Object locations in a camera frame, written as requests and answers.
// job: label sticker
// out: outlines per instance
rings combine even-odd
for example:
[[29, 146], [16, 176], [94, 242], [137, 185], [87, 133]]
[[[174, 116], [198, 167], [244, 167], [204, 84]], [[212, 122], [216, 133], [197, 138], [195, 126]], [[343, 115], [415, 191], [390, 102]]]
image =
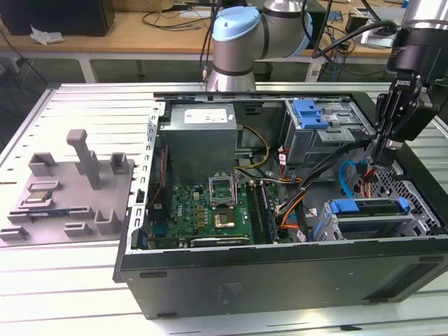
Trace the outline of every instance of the label sticker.
[[307, 238], [305, 237], [305, 235], [302, 233], [302, 231], [298, 230], [297, 231], [297, 238], [302, 242], [305, 243], [307, 241]]
[[323, 117], [325, 118], [325, 120], [334, 120], [334, 121], [338, 121], [337, 116], [334, 115], [334, 114], [324, 115]]
[[226, 122], [227, 112], [225, 108], [192, 108], [185, 111], [185, 124], [209, 124]]
[[330, 108], [332, 110], [338, 110], [338, 111], [343, 111], [345, 108], [340, 106], [339, 104], [329, 104]]
[[280, 161], [280, 165], [286, 166], [286, 155], [279, 154], [279, 161]]
[[317, 217], [317, 209], [316, 208], [310, 209], [309, 213], [307, 213], [305, 217]]

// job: cpu chip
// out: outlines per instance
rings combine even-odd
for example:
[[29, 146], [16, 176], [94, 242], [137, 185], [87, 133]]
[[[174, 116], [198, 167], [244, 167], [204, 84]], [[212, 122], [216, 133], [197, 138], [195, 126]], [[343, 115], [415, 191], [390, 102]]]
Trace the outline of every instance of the cpu chip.
[[235, 227], [235, 210], [229, 208], [213, 210], [213, 224], [216, 229]]

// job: metal table surface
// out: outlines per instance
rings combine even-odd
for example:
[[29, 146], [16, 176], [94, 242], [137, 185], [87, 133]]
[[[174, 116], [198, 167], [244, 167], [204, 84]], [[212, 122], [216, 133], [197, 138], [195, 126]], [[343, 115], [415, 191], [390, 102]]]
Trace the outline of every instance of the metal table surface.
[[[367, 92], [375, 99], [384, 83], [268, 83], [259, 90]], [[50, 151], [74, 160], [66, 144], [70, 128], [85, 128], [99, 159], [123, 151], [138, 164], [146, 138], [151, 92], [200, 91], [197, 84], [80, 84], [47, 90], [0, 155], [0, 216], [12, 209], [32, 153]], [[448, 191], [448, 138], [436, 118], [411, 144]], [[340, 326], [358, 335], [448, 333], [448, 273], [398, 304], [337, 307], [259, 314], [147, 321], [126, 284], [112, 281], [118, 241], [3, 248], [0, 250], [2, 335], [325, 335]]]

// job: blue cable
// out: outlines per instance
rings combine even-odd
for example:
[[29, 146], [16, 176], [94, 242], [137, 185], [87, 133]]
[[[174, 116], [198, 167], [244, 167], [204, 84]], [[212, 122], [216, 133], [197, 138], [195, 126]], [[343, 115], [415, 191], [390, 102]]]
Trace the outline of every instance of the blue cable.
[[344, 168], [347, 165], [352, 165], [354, 167], [356, 167], [356, 163], [353, 161], [344, 161], [344, 163], [341, 165], [341, 167], [339, 168], [339, 182], [341, 183], [342, 189], [344, 190], [344, 192], [346, 193], [346, 195], [348, 196], [348, 198], [354, 198], [353, 194], [351, 193], [347, 182], [345, 181], [345, 174], [344, 174]]

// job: wooden desk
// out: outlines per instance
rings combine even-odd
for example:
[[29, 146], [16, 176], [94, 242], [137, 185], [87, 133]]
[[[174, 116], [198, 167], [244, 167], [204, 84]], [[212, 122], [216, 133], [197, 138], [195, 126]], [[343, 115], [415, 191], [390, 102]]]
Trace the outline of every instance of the wooden desk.
[[[371, 2], [381, 6], [390, 6], [383, 0], [371, 0]], [[326, 7], [325, 1], [321, 1], [321, 3]], [[360, 0], [355, 1], [355, 6], [360, 6], [360, 4]], [[353, 6], [334, 3], [332, 9], [348, 13], [353, 10]], [[150, 22], [154, 22], [155, 19], [156, 15], [148, 18]], [[190, 20], [192, 19], [184, 17], [161, 18], [157, 23], [159, 25], [175, 25]], [[209, 20], [205, 20], [204, 24], [209, 25]], [[123, 12], [116, 13], [115, 23], [105, 37], [64, 36], [64, 42], [48, 46], [35, 42], [29, 36], [11, 36], [5, 27], [0, 27], [0, 29], [3, 29], [8, 40], [24, 57], [78, 60], [86, 83], [96, 83], [97, 75], [92, 68], [91, 60], [138, 60], [137, 69], [140, 74], [144, 74], [141, 60], [198, 60], [207, 31], [204, 24], [196, 22], [194, 26], [197, 29], [190, 31], [165, 31], [144, 24], [141, 14], [138, 12]], [[333, 24], [340, 28], [345, 26], [345, 22]], [[270, 59], [270, 61], [307, 62], [316, 65], [314, 70], [320, 68], [322, 60], [311, 60], [310, 56], [311, 51], [306, 50], [297, 57]], [[385, 64], [388, 56], [388, 50], [356, 47], [346, 62]], [[17, 54], [2, 38], [0, 38], [0, 57], [4, 61], [17, 57]], [[309, 74], [315, 73], [312, 70], [312, 66], [310, 66]]]

